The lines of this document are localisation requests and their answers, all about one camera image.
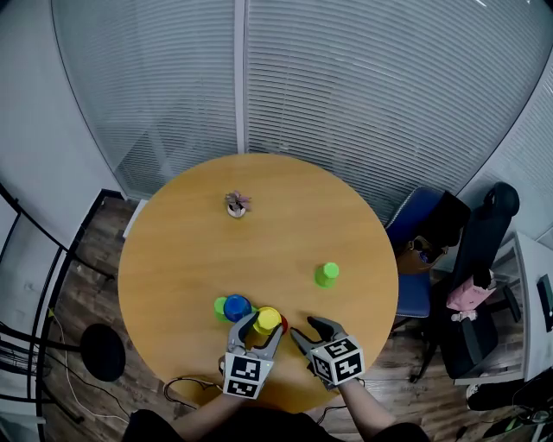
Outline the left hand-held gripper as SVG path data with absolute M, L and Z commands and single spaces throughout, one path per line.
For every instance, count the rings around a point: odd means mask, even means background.
M 223 360 L 223 393 L 226 395 L 257 399 L 273 367 L 283 325 L 275 327 L 263 345 L 247 350 L 245 338 L 258 315 L 259 312 L 245 315 L 229 331 Z

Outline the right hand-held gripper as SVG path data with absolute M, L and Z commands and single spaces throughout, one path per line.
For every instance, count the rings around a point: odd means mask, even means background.
M 365 373 L 364 353 L 354 336 L 347 336 L 341 324 L 323 317 L 307 317 L 321 340 L 313 341 L 295 327 L 290 336 L 299 351 L 309 355 L 315 374 L 331 386 L 338 386 Z

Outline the yellow plastic cup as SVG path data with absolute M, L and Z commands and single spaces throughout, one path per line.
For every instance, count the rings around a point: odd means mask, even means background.
M 282 317 L 278 310 L 270 306 L 263 306 L 258 309 L 254 330 L 263 336 L 269 336 L 273 330 L 282 323 Z

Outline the blue plastic cup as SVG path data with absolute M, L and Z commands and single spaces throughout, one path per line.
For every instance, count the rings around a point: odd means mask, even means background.
M 244 296 L 233 294 L 226 298 L 223 306 L 223 314 L 229 321 L 236 323 L 251 313 L 251 303 Z

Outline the person's left forearm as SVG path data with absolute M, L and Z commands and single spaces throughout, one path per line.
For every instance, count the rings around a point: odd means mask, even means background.
M 221 394 L 173 421 L 171 426 L 186 442 L 199 442 L 232 417 L 244 403 L 244 398 Z

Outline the person's right forearm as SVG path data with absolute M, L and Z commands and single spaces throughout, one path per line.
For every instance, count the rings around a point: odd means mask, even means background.
M 364 442 L 394 425 L 397 419 L 357 380 L 343 382 L 338 390 Z

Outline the blue chair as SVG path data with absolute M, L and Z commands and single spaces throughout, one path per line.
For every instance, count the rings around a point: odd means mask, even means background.
M 412 191 L 397 208 L 385 231 L 392 248 L 405 245 L 412 237 L 416 227 L 434 210 L 443 191 L 427 187 L 418 187 Z M 429 316 L 430 273 L 398 275 L 398 317 L 427 318 Z

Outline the brown handbag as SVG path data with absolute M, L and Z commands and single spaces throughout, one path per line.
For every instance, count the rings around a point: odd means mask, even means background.
M 417 236 L 398 250 L 397 271 L 401 275 L 429 272 L 448 253 L 448 246 L 438 247 L 422 236 Z

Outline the small potted plant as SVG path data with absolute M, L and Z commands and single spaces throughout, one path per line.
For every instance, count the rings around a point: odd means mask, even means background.
M 251 198 L 239 191 L 227 193 L 225 196 L 226 209 L 233 218 L 242 218 L 250 210 Z

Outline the pink bag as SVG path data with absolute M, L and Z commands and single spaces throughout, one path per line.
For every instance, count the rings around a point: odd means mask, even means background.
M 474 278 L 471 276 L 448 295 L 446 306 L 457 312 L 472 311 L 484 302 L 496 288 L 495 280 L 491 281 L 490 287 L 480 287 L 475 284 Z

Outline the black round stool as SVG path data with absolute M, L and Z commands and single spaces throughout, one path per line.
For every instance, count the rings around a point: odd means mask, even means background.
M 124 345 L 108 325 L 88 326 L 81 336 L 79 348 L 83 364 L 96 379 L 115 382 L 124 373 Z

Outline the black jacket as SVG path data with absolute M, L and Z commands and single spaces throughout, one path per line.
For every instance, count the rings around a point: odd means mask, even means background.
M 470 217 L 470 209 L 453 194 L 445 192 L 429 217 L 429 240 L 443 249 L 454 247 Z

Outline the black office chair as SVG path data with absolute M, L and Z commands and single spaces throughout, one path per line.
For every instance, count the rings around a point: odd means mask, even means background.
M 481 302 L 474 308 L 475 319 L 451 319 L 454 310 L 447 306 L 447 297 L 468 280 L 490 275 L 492 264 L 512 218 L 519 210 L 519 196 L 514 187 L 498 182 L 486 194 L 483 204 L 474 209 L 465 225 L 451 274 L 430 289 L 429 316 L 423 322 L 423 340 L 428 344 L 423 364 L 410 382 L 418 382 L 425 374 L 435 352 L 439 350 L 448 376 L 457 379 L 481 363 L 497 347 L 499 335 L 493 313 L 510 308 L 513 318 L 521 314 L 512 291 L 504 299 L 488 306 Z

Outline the whiteboard with black stand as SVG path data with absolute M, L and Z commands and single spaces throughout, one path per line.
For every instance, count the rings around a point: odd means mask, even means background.
M 79 245 L 79 240 L 83 237 L 86 227 L 81 225 L 77 236 L 73 240 L 73 243 L 70 247 L 64 246 L 60 241 L 53 237 L 45 228 L 43 228 L 28 212 L 23 209 L 21 204 L 18 202 L 18 199 L 12 197 L 8 190 L 0 184 L 0 199 L 3 202 L 13 209 L 16 214 L 10 230 L 7 234 L 7 239 L 10 239 L 16 224 L 19 220 L 19 217 L 24 216 L 35 228 L 37 228 L 43 235 L 46 236 L 51 242 L 57 246 L 54 259 L 48 271 L 44 287 L 41 292 L 41 297 L 38 301 L 37 313 L 40 313 L 43 308 L 45 296 L 50 285 L 54 270 L 60 260 L 62 253 L 66 254 L 65 260 L 63 261 L 60 271 L 65 274 L 70 263 L 76 261 L 77 263 L 89 268 L 90 270 L 104 276 L 107 282 L 113 281 L 115 279 L 114 275 L 108 274 L 105 271 L 94 267 L 90 263 L 84 261 L 77 255 L 77 248 Z M 54 404 L 57 408 L 61 410 L 70 420 L 75 424 L 80 424 L 84 421 L 82 416 L 72 414 L 68 409 L 66 409 L 63 404 L 55 398 L 52 392 L 48 389 L 46 384 L 43 382 L 43 368 L 44 368 L 44 358 L 48 357 L 47 349 L 56 349 L 62 350 L 65 354 L 74 352 L 80 355 L 79 345 L 70 345 L 64 342 L 55 342 L 53 340 L 47 339 L 47 331 L 44 331 L 40 336 L 37 334 L 38 330 L 38 318 L 35 318 L 32 331 L 30 333 L 24 333 L 17 331 L 5 324 L 0 324 L 0 336 L 5 335 L 11 338 L 19 339 L 23 342 L 29 344 L 27 349 L 19 347 L 15 344 L 10 344 L 5 341 L 0 340 L 0 369 L 15 373 L 18 375 L 25 375 L 27 377 L 27 384 L 31 384 L 31 378 L 36 379 L 35 385 L 35 397 L 32 397 L 31 394 L 27 394 L 25 398 L 13 396 L 13 395 L 4 395 L 0 394 L 1 400 L 21 402 L 21 403 L 32 403 L 36 405 L 38 413 L 42 412 L 42 407 L 45 404 Z

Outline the white desk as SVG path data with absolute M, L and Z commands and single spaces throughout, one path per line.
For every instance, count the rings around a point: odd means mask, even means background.
M 553 328 L 546 329 L 537 287 L 546 276 L 553 288 L 553 250 L 516 232 L 499 249 L 493 272 L 501 286 L 513 291 L 521 319 L 513 319 L 500 291 L 486 301 L 493 310 L 491 318 L 499 343 L 475 368 L 454 380 L 457 386 L 529 381 L 553 367 Z

